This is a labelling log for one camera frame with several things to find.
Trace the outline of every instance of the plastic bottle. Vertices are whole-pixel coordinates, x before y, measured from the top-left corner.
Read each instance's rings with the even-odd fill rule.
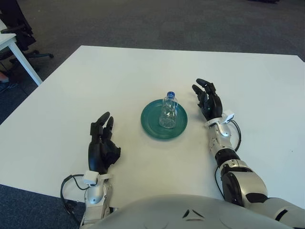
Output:
[[[176,126],[176,118],[178,112],[178,101],[174,92],[168,92],[163,99],[159,124],[165,128],[174,128]]]

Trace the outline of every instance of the gray carpet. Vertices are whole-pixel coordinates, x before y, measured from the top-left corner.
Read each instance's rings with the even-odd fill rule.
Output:
[[[37,40],[30,50],[55,56],[32,60],[43,80],[80,45],[291,54],[305,60],[304,0],[278,4],[247,0],[19,0],[19,4]],[[20,86],[0,94],[0,123],[36,88],[21,67],[11,79],[20,81]],[[0,209],[3,228],[75,227],[57,198],[0,186]]]

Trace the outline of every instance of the desk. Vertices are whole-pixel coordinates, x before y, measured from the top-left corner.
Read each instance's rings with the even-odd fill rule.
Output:
[[[81,46],[0,126],[0,183],[59,197],[67,175],[88,169],[90,123],[110,111],[112,140],[122,148],[109,169],[111,206],[158,194],[221,198],[191,88],[196,78],[213,82],[224,110],[236,113],[238,155],[269,196],[304,207],[304,63],[290,55]],[[179,137],[158,141],[144,132],[140,115],[168,91],[188,125]],[[64,195],[83,201],[73,181]]]
[[[41,78],[37,75],[33,67],[30,65],[30,63],[27,61],[27,59],[24,57],[20,49],[15,44],[16,34],[14,33],[6,33],[6,34],[0,34],[0,50],[9,47],[12,53],[16,56],[18,61],[22,64],[24,69],[27,71],[27,73],[32,77],[34,82],[37,85],[40,85],[42,83]]]

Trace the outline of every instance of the plate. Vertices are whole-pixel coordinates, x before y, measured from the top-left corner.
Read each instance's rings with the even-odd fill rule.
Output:
[[[141,124],[146,133],[159,139],[170,139],[179,136],[186,128],[187,115],[184,108],[178,104],[176,127],[164,128],[159,124],[163,100],[158,99],[149,103],[142,111]]]

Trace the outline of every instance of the blue bottle cap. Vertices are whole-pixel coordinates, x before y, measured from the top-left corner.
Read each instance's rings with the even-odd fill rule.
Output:
[[[167,93],[167,96],[168,96],[168,97],[175,97],[175,92],[168,92],[168,93]]]

